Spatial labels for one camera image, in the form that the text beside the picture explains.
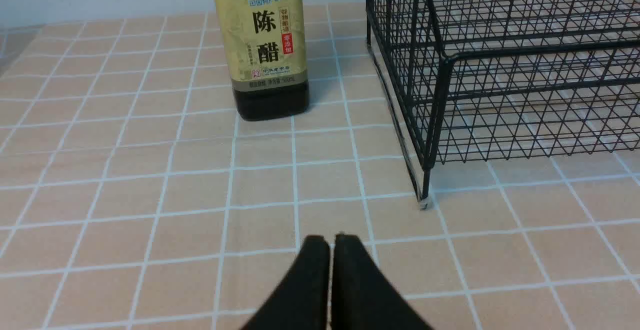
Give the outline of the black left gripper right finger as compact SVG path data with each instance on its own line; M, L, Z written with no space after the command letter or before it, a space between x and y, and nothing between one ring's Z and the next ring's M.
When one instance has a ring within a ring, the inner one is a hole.
M332 330L431 330L384 277L356 235L334 239Z

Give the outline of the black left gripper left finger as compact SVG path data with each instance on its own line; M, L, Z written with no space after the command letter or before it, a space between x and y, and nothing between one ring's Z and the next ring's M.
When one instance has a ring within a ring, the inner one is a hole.
M330 247L309 235L278 286L243 330L324 330L327 327Z

